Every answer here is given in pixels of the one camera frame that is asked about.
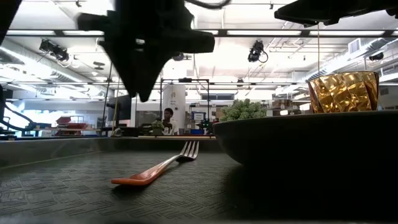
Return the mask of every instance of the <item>monitor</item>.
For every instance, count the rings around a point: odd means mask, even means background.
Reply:
[[[109,99],[110,105],[116,104],[116,98]],[[131,119],[131,97],[129,95],[118,97],[119,120]],[[113,121],[114,108],[108,107],[108,121]]]

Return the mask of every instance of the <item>gold glass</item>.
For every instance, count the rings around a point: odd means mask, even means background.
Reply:
[[[308,83],[314,113],[377,109],[379,74],[345,72],[325,75]]]

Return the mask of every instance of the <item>metal fork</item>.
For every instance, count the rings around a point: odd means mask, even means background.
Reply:
[[[187,141],[185,142],[184,147],[181,150],[179,155],[173,156],[166,161],[157,164],[156,166],[146,170],[140,174],[132,175],[129,178],[122,178],[122,179],[112,179],[112,184],[124,184],[124,185],[149,185],[155,179],[157,179],[166,168],[173,163],[174,161],[178,160],[179,162],[182,161],[194,161],[199,153],[199,141]]]

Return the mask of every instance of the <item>green plant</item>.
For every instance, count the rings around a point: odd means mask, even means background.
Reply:
[[[161,129],[161,130],[163,130],[164,129],[163,122],[161,120],[158,120],[158,119],[156,121],[152,122],[152,129]]]
[[[244,101],[235,100],[232,106],[222,109],[224,116],[220,121],[233,121],[237,119],[265,118],[267,111],[261,108],[260,103],[250,103],[249,99]]]

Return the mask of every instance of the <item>person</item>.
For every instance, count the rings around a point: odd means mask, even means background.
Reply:
[[[164,125],[164,130],[163,135],[178,135],[178,127],[175,121],[172,121],[172,117],[174,115],[174,111],[171,108],[166,108],[164,110],[164,120],[163,120],[163,125]]]

